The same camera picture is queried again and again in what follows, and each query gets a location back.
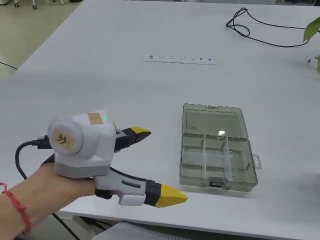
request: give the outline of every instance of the sticker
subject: sticker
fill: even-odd
[[[101,118],[99,112],[90,112],[87,114],[89,118],[89,122],[91,125],[101,125],[104,124],[104,121]]]
[[[56,128],[53,131],[51,140],[56,143],[58,146],[63,147],[67,150],[72,150],[75,146],[76,140],[69,134],[61,131],[59,128]]]

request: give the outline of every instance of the plastic compartment box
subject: plastic compartment box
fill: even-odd
[[[180,184],[237,192],[258,184],[240,108],[183,105]]]

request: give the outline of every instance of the red string bracelet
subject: red string bracelet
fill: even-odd
[[[6,194],[11,199],[12,205],[21,214],[22,220],[23,220],[23,222],[25,224],[25,230],[24,230],[23,234],[24,235],[29,234],[30,231],[31,231],[31,223],[30,223],[29,217],[28,217],[28,215],[26,213],[26,207],[25,206],[21,206],[20,202],[15,198],[15,196],[12,194],[12,192],[8,191],[6,183],[0,182],[0,186],[4,186],[4,191],[2,192],[2,194]]]

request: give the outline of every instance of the green plant leaf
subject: green plant leaf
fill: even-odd
[[[320,60],[319,59],[316,60],[316,71],[318,72],[318,74],[320,74]]]
[[[303,41],[307,41],[310,38],[312,38],[319,30],[320,28],[320,17],[317,19],[313,20],[306,26],[303,34]]]

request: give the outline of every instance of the electrical outlet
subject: electrical outlet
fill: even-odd
[[[160,63],[177,63],[177,64],[200,64],[200,65],[216,65],[211,57],[195,57],[195,56],[175,56],[175,55],[155,55],[150,54],[145,57],[144,62],[160,62]]]

